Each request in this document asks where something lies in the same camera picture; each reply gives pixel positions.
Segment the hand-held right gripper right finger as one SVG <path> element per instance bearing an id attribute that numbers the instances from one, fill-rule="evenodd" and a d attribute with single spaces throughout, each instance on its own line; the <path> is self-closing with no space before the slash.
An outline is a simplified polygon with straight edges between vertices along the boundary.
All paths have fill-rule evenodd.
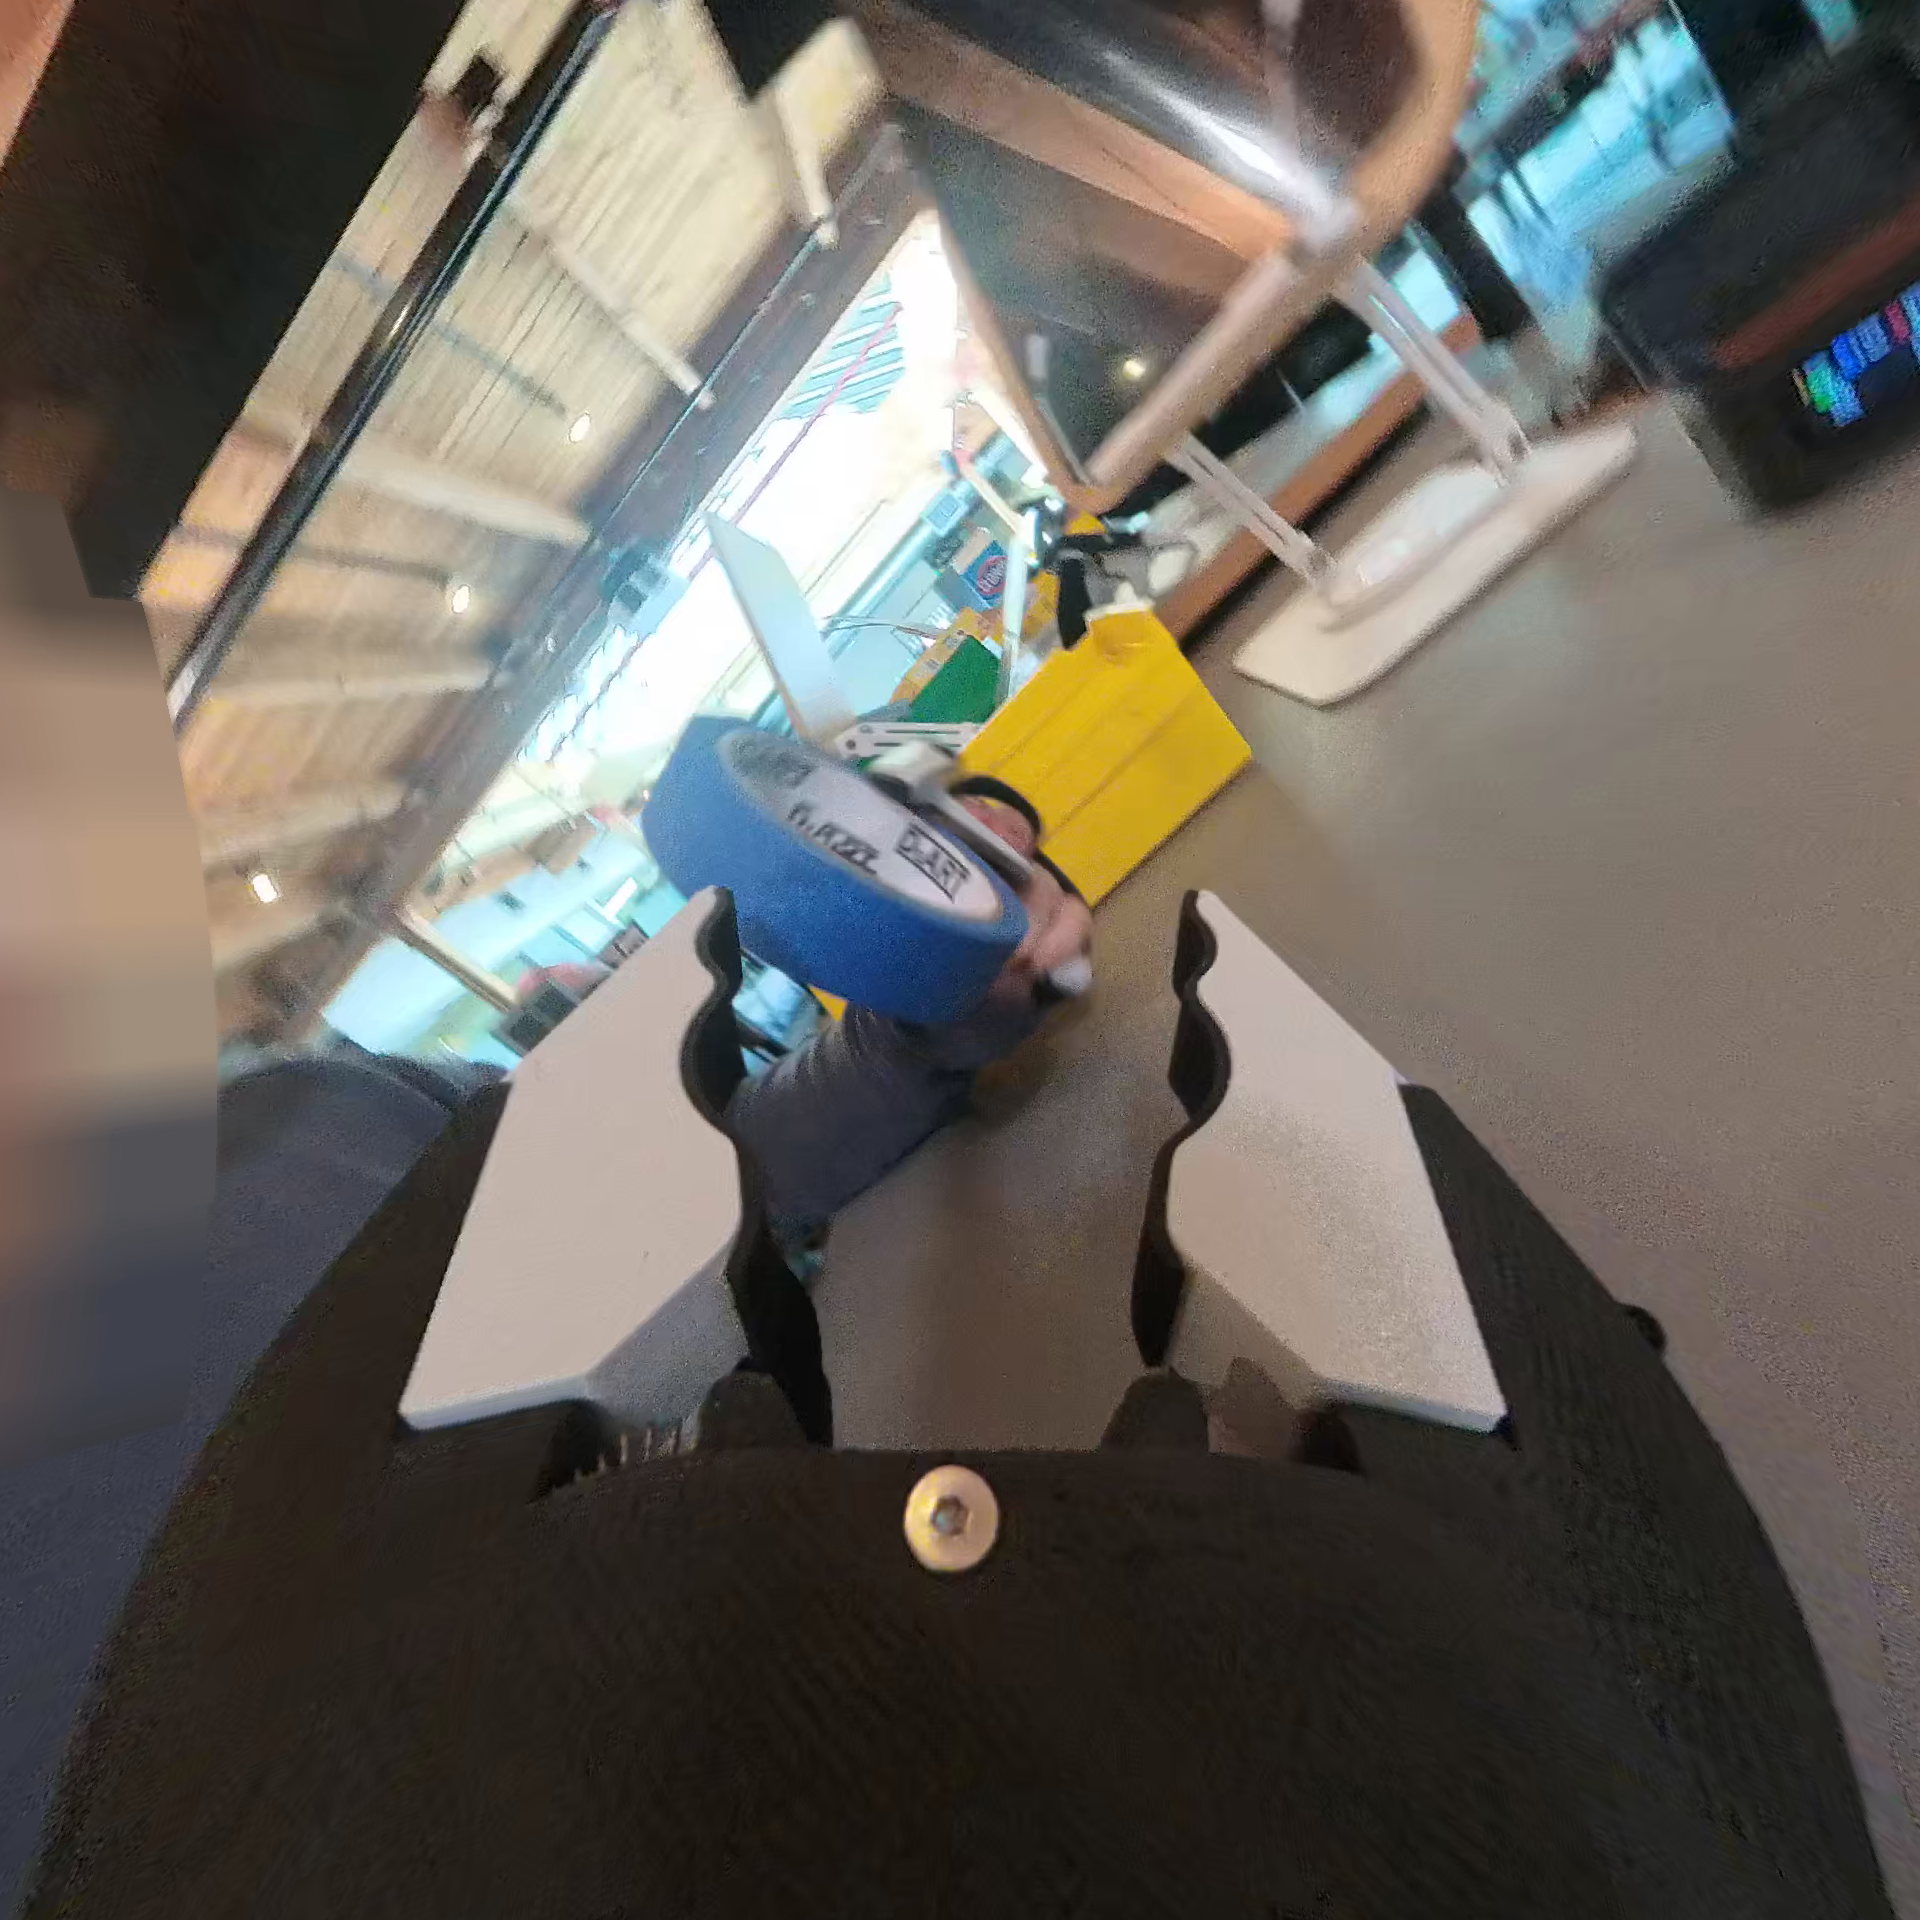
<path id="1" fill-rule="evenodd" d="M 1184 899 L 1129 1326 L 1148 1370 L 1496 1433 L 1496 1378 L 1400 1072 L 1216 891 Z"/>

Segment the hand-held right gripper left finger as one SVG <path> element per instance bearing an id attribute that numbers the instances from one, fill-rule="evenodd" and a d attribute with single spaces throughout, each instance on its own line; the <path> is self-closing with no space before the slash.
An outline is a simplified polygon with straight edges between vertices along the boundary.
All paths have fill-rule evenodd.
<path id="1" fill-rule="evenodd" d="M 573 1404 L 630 1437 L 747 1370 L 832 1440 L 820 1320 L 729 1128 L 737 988 L 731 895 L 707 887 L 512 1069 L 406 1427 Z"/>

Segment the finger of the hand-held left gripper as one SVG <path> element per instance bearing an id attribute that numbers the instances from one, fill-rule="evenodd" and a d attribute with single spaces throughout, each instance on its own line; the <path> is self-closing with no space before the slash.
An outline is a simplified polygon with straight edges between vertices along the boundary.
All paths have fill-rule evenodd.
<path id="1" fill-rule="evenodd" d="M 882 791 L 966 845 L 1005 886 L 1030 887 L 1032 862 L 962 803 L 954 782 L 956 762 L 945 747 L 904 742 L 879 755 Z"/>

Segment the yellow bin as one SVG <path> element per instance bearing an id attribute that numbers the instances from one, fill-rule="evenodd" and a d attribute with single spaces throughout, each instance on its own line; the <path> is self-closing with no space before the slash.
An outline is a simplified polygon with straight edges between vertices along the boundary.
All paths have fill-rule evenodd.
<path id="1" fill-rule="evenodd" d="M 963 747 L 973 776 L 1039 810 L 1041 849 L 1099 904 L 1253 755 L 1148 603 L 1090 613 Z"/>

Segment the blue tape roll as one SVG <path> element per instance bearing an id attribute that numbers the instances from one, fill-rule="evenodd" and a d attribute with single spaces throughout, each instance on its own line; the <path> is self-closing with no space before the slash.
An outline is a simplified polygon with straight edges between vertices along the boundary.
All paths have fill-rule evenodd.
<path id="1" fill-rule="evenodd" d="M 1020 891 L 946 826 L 726 714 L 686 723 L 642 834 L 686 899 L 731 891 L 758 959 L 903 1021 L 966 1015 L 1030 936 Z"/>

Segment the person's left forearm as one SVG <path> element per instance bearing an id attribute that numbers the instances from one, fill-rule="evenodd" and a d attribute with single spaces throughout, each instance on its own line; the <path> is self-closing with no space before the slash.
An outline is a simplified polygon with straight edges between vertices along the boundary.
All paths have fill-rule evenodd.
<path id="1" fill-rule="evenodd" d="M 840 1211 L 969 1111 L 981 1077 L 1041 1028 L 1049 1007 L 1049 988 L 1015 978 L 954 1021 L 852 1010 L 743 1082 L 726 1125 L 758 1168 L 778 1242 L 823 1242 Z"/>

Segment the wood-framed mirror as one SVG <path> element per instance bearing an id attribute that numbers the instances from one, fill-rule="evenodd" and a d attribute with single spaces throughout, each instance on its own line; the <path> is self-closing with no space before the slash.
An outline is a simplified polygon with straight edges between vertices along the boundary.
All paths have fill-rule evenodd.
<path id="1" fill-rule="evenodd" d="M 1110 511 L 1440 181 L 1479 3 L 844 3 L 1049 481 Z"/>

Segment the black device with screen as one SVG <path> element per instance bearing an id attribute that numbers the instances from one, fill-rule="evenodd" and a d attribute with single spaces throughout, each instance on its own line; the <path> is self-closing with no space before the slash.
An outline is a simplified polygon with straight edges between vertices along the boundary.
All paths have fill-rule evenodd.
<path id="1" fill-rule="evenodd" d="M 1599 325 L 1731 494 L 1792 511 L 1916 437 L 1916 189 L 1701 193 L 1607 271 Z"/>

